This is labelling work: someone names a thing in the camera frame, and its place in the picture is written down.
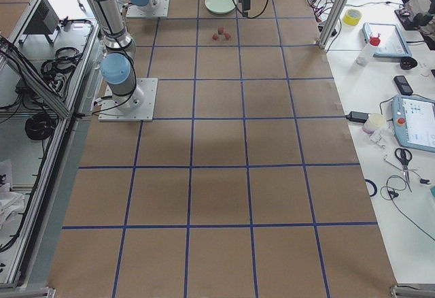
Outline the light green plate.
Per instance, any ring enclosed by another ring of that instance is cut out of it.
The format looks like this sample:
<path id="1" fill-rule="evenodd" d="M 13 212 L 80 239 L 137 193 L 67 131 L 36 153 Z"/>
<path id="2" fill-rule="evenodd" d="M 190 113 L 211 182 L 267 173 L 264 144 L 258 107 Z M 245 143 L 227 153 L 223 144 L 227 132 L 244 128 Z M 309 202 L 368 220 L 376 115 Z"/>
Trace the light green plate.
<path id="1" fill-rule="evenodd" d="M 205 7 L 213 14 L 229 14 L 235 9 L 234 0 L 205 0 Z"/>

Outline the yellow tape roll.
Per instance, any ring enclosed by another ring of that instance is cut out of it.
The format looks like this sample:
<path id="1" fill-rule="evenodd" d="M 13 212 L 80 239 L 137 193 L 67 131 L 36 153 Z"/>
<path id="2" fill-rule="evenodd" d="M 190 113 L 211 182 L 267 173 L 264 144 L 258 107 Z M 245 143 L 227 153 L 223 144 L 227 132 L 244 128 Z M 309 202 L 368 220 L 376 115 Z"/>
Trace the yellow tape roll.
<path id="1" fill-rule="evenodd" d="M 343 22 L 349 26 L 356 26 L 362 18 L 361 11 L 357 9 L 348 9 L 343 15 Z"/>

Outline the white bottle red cap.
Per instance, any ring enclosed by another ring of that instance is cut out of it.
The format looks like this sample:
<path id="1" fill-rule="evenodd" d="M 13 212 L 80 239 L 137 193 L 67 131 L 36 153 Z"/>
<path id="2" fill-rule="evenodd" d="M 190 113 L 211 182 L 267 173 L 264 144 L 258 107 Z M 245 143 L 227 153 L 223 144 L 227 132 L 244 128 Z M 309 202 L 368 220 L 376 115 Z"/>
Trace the white bottle red cap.
<path id="1" fill-rule="evenodd" d="M 380 43 L 381 39 L 379 34 L 371 35 L 368 43 L 362 49 L 357 59 L 355 60 L 356 63 L 360 66 L 366 66 L 370 59 L 374 56 L 374 53 L 376 52 L 376 49 Z"/>

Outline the far teach pendant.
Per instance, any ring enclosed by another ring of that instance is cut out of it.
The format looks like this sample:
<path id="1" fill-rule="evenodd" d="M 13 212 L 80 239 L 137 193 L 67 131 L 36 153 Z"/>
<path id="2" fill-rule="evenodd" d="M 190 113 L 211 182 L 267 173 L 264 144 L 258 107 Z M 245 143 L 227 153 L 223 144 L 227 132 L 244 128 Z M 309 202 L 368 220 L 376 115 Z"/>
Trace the far teach pendant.
<path id="1" fill-rule="evenodd" d="M 395 23 L 365 22 L 362 26 L 364 40 L 369 41 L 371 36 L 378 36 L 381 40 L 374 57 L 401 59 L 412 56 L 400 27 Z"/>

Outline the teach pendant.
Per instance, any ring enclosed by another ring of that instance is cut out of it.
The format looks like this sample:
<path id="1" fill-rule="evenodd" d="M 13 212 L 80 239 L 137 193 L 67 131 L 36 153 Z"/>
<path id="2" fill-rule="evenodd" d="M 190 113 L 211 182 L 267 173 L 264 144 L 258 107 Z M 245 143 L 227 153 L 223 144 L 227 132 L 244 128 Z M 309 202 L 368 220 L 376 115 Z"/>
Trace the teach pendant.
<path id="1" fill-rule="evenodd" d="M 391 102 L 394 135 L 405 148 L 434 152 L 434 101 L 396 95 Z"/>
<path id="2" fill-rule="evenodd" d="M 369 41 L 371 36 L 378 36 L 381 40 L 374 57 L 401 59 L 412 56 L 400 27 L 395 23 L 365 22 L 362 26 L 364 40 Z"/>

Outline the black power adapter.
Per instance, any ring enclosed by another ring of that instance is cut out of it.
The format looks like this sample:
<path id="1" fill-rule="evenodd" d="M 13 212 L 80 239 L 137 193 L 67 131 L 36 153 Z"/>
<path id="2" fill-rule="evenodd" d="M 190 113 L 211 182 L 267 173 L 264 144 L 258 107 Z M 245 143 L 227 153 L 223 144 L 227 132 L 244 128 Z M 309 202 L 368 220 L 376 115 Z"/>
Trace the black power adapter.
<path id="1" fill-rule="evenodd" d="M 368 120 L 369 114 L 365 112 L 350 111 L 345 118 L 350 122 L 364 124 Z"/>

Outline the white cup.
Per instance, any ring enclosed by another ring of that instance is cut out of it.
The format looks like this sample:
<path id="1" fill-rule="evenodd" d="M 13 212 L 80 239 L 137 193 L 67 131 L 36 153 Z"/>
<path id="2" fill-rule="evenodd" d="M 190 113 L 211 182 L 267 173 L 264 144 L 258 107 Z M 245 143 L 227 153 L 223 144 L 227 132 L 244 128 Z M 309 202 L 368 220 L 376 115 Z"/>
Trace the white cup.
<path id="1" fill-rule="evenodd" d="M 372 134 L 375 131 L 382 129 L 386 125 L 387 121 L 384 115 L 379 113 L 372 113 L 368 116 L 367 120 L 362 126 L 363 132 Z"/>

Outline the black phone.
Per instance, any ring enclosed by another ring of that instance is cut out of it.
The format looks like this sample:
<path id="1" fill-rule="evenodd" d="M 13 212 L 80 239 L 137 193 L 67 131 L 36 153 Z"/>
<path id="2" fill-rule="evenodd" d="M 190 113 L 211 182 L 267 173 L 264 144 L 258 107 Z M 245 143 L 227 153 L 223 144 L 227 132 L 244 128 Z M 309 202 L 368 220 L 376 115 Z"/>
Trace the black phone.
<path id="1" fill-rule="evenodd" d="M 394 76 L 394 83 L 401 95 L 411 96 L 413 90 L 405 76 Z"/>

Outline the grey control box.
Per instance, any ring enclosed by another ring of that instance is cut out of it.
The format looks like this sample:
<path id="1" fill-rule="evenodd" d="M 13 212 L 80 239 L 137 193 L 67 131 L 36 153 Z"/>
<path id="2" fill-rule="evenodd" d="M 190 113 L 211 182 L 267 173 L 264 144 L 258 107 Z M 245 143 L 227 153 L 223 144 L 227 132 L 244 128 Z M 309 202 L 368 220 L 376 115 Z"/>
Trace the grey control box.
<path id="1" fill-rule="evenodd" d="M 29 35 L 43 35 L 49 44 L 53 44 L 60 31 L 59 21 L 50 2 L 41 0 L 19 42 L 23 44 Z"/>

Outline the near teach pendant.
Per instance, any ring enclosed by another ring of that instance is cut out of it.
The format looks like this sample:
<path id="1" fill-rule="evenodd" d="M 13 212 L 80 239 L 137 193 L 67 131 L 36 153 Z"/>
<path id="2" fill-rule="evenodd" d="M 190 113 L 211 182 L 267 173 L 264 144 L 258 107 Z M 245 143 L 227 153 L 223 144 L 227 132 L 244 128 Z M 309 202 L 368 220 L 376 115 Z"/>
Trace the near teach pendant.
<path id="1" fill-rule="evenodd" d="M 396 95 L 391 102 L 394 135 L 405 148 L 434 152 L 434 101 Z"/>

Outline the blue tape roll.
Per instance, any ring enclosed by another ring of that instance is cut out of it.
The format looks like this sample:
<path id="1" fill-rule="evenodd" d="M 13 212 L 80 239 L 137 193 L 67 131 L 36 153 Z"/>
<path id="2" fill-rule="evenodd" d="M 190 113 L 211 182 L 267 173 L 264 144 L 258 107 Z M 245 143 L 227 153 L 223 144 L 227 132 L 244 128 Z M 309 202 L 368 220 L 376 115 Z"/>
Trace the blue tape roll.
<path id="1" fill-rule="evenodd" d="M 367 185 L 369 185 L 371 187 L 371 191 L 369 192 L 369 196 L 375 197 L 378 193 L 377 185 L 370 179 L 365 179 L 364 181 L 365 181 L 365 183 L 367 183 Z"/>

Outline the aluminium frame post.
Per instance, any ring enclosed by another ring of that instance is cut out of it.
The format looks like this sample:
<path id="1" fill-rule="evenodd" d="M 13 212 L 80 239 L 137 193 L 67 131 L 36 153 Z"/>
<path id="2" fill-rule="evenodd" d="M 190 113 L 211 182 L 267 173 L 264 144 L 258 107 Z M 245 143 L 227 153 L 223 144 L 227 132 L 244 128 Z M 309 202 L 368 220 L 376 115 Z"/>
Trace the aluminium frame post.
<path id="1" fill-rule="evenodd" d="M 332 6 L 331 12 L 328 15 L 328 18 L 326 20 L 326 23 L 324 24 L 324 27 L 322 29 L 322 32 L 319 36 L 318 46 L 321 49 L 324 49 L 326 47 L 326 44 L 328 43 L 330 36 L 336 26 L 337 21 L 339 20 L 339 17 L 341 15 L 341 12 L 346 4 L 347 0 L 335 0 L 334 4 Z"/>

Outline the black handled scissors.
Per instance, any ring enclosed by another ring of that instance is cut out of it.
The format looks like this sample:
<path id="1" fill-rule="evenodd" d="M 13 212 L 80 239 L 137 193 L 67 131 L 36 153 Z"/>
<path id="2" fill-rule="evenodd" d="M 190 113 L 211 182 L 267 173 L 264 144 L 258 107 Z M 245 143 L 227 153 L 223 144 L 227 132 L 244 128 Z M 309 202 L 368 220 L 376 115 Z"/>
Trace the black handled scissors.
<path id="1" fill-rule="evenodd" d="M 413 158 L 412 152 L 407 148 L 396 148 L 394 150 L 395 158 L 400 162 L 402 166 L 402 173 L 409 190 L 412 191 L 410 186 L 410 177 L 408 165 Z"/>

